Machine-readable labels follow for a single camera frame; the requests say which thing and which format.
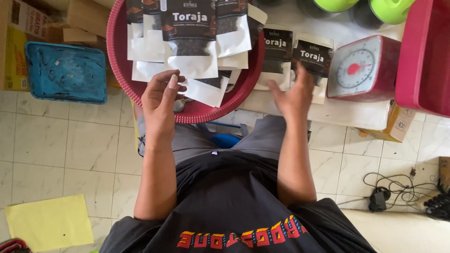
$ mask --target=green container lid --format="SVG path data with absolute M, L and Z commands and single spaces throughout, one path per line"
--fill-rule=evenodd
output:
M 314 1 L 323 10 L 329 12 L 343 12 L 350 9 L 359 0 L 314 0 Z
M 370 7 L 377 17 L 392 25 L 406 21 L 411 5 L 415 0 L 370 0 Z

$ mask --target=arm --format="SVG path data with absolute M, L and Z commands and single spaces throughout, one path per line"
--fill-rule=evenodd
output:
M 175 134 L 173 104 L 184 77 L 179 70 L 155 75 L 142 95 L 146 143 L 142 178 L 135 204 L 138 220 L 165 219 L 176 206 L 176 171 L 171 142 Z
M 269 86 L 287 124 L 278 163 L 278 198 L 285 206 L 316 201 L 306 118 L 314 89 L 312 77 L 297 63 L 297 80 L 288 92 L 281 92 L 274 81 L 270 81 Z

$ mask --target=gray pants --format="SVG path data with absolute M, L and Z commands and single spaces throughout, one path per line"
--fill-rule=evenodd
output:
M 144 156 L 145 152 L 145 122 L 144 117 L 137 119 L 136 125 L 139 134 L 138 152 Z M 214 151 L 240 151 L 257 154 L 265 158 L 278 160 L 286 131 L 286 121 L 283 117 L 267 115 L 257 119 L 255 130 L 240 140 L 231 149 L 220 149 L 209 138 L 190 124 L 175 124 L 175 136 L 172 140 L 172 151 L 175 156 L 175 164 L 191 157 Z

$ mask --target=person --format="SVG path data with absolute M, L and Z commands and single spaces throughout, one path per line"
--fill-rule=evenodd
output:
M 180 72 L 155 75 L 135 109 L 144 161 L 134 218 L 112 226 L 100 253 L 375 252 L 333 200 L 316 199 L 306 118 L 314 84 L 297 69 L 286 93 L 268 83 L 283 117 L 258 119 L 227 150 L 175 123 Z

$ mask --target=black t-shirt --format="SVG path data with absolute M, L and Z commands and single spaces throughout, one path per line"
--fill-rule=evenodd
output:
M 285 207 L 278 161 L 213 152 L 177 166 L 166 220 L 116 222 L 100 253 L 375 252 L 331 199 Z

